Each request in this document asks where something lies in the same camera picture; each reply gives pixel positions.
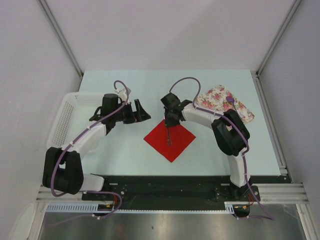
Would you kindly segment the red paper napkin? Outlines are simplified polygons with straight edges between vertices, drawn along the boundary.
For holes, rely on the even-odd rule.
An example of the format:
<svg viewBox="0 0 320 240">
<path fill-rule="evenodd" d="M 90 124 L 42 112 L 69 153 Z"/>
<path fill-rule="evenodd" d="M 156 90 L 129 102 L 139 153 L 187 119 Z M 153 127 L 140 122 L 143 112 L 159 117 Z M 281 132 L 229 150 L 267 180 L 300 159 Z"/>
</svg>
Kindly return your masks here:
<svg viewBox="0 0 320 240">
<path fill-rule="evenodd" d="M 163 119 L 144 140 L 169 162 L 174 162 L 196 139 L 196 136 L 182 125 L 167 127 Z"/>
</svg>

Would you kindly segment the iridescent fork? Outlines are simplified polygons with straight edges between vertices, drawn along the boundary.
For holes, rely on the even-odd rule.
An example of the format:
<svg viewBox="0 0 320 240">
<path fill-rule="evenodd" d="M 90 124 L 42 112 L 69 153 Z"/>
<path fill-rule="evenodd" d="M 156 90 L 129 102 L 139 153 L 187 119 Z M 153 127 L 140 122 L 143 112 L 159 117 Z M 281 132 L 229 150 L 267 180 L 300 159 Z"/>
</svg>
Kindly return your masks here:
<svg viewBox="0 0 320 240">
<path fill-rule="evenodd" d="M 166 127 L 166 132 L 167 132 L 167 145 L 170 147 L 173 144 L 171 134 L 170 134 L 170 128 L 172 127 L 172 123 L 166 113 L 164 114 L 164 125 Z"/>
</svg>

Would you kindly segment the iridescent spoon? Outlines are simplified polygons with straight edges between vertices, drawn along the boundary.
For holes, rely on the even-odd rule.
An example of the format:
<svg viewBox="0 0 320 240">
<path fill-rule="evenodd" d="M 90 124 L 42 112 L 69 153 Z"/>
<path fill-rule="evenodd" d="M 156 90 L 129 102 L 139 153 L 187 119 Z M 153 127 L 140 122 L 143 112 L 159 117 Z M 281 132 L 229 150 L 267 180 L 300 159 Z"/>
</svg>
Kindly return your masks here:
<svg viewBox="0 0 320 240">
<path fill-rule="evenodd" d="M 248 110 L 242 102 L 238 101 L 237 99 L 234 99 L 231 95 L 228 95 L 226 97 L 226 101 L 232 105 L 232 107 L 234 108 L 234 110 L 240 118 L 248 119 Z"/>
</svg>

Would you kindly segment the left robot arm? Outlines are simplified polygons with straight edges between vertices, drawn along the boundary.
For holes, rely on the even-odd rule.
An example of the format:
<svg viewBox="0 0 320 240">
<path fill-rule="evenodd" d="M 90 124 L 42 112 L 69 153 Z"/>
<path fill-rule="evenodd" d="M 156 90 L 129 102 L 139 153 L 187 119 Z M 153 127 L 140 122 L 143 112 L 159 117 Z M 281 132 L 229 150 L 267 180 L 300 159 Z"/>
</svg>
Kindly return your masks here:
<svg viewBox="0 0 320 240">
<path fill-rule="evenodd" d="M 70 143 L 62 147 L 51 146 L 46 151 L 42 184 L 51 190 L 53 196 L 87 191 L 93 192 L 100 200 L 110 196 L 111 188 L 104 184 L 102 176 L 84 173 L 82 158 L 117 122 L 134 124 L 151 119 L 138 99 L 134 100 L 134 104 L 135 109 L 132 109 L 128 97 L 122 98 L 115 93 L 105 94 L 85 130 Z"/>
</svg>

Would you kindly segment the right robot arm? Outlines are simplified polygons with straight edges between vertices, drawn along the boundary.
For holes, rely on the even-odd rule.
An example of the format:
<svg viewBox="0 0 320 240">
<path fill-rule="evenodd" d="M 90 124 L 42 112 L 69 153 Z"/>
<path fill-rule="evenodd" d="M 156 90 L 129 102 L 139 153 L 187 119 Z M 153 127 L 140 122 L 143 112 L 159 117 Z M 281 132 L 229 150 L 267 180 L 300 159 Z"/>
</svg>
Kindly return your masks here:
<svg viewBox="0 0 320 240">
<path fill-rule="evenodd" d="M 189 121 L 212 129 L 217 146 L 227 155 L 231 196 L 242 201 L 251 195 L 250 198 L 257 201 L 258 194 L 252 189 L 246 162 L 246 153 L 250 150 L 250 133 L 238 113 L 233 109 L 218 113 L 201 108 L 190 100 L 180 101 L 171 92 L 160 101 L 164 106 L 164 124 L 167 128 Z"/>
</svg>

